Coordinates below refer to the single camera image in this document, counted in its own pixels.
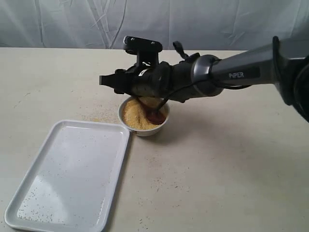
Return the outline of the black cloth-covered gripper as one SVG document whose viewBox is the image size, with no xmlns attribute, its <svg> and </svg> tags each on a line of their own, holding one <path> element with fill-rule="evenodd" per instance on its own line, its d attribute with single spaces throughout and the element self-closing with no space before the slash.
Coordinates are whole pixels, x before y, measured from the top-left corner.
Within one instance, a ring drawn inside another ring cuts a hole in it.
<svg viewBox="0 0 309 232">
<path fill-rule="evenodd" d="M 193 59 L 170 65 L 162 61 L 155 67 L 138 66 L 136 63 L 127 70 L 116 70 L 114 74 L 100 75 L 99 85 L 114 89 L 116 94 L 128 94 L 141 97 L 165 98 L 185 102 L 197 97 L 197 91 L 191 84 Z"/>
</svg>

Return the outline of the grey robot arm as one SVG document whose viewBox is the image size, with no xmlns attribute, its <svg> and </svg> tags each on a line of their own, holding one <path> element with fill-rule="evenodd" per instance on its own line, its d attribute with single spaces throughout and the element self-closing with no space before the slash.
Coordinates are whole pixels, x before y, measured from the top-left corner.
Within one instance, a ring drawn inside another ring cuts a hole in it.
<svg viewBox="0 0 309 232">
<path fill-rule="evenodd" d="M 191 98 L 214 97 L 225 89 L 273 84 L 284 103 L 308 119 L 308 41 L 280 40 L 275 36 L 269 45 L 225 59 L 199 53 L 188 55 L 179 41 L 173 47 L 181 56 L 175 65 L 159 61 L 161 43 L 126 36 L 124 50 L 136 56 L 136 63 L 126 70 L 100 76 L 100 85 L 111 87 L 116 94 L 159 98 L 159 105 L 146 113 L 152 122 L 159 123 L 158 111 L 169 100 L 185 102 Z"/>
</svg>

